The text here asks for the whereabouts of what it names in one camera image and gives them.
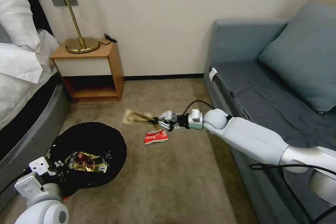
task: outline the sofa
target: sofa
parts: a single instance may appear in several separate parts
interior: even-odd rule
[[[269,128],[290,145],[336,150],[336,107],[316,112],[259,60],[287,24],[281,19],[216,20],[204,71],[210,99],[214,107]],[[212,68],[217,74],[211,81]],[[234,148],[231,151],[261,224],[310,223],[330,208],[308,187],[311,169],[302,175],[282,169],[253,171],[249,165],[255,160]],[[333,213],[320,223],[335,222]]]

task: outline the gold lamp base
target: gold lamp base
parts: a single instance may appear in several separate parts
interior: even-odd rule
[[[88,53],[98,49],[99,41],[93,38],[76,38],[71,39],[66,45],[65,48],[70,53]]]

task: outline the sofa seat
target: sofa seat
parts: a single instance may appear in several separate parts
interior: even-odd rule
[[[218,71],[216,84],[230,94],[228,102],[235,103],[245,118],[277,132],[289,145],[336,150],[336,108],[317,114],[273,71],[257,61],[213,63],[211,66]],[[311,169],[303,175],[285,172],[281,176],[281,172],[270,170],[267,176],[287,206],[297,203],[284,186],[284,178],[312,218],[330,208],[308,187]],[[335,213],[321,223],[334,222]]]

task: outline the nightstand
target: nightstand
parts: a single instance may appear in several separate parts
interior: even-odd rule
[[[120,100],[124,74],[118,45],[101,44],[92,52],[73,54],[65,49],[66,41],[52,54],[63,83],[73,102]]]

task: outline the open shelf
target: open shelf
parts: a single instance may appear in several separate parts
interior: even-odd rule
[[[63,77],[74,102],[118,100],[111,75]]]

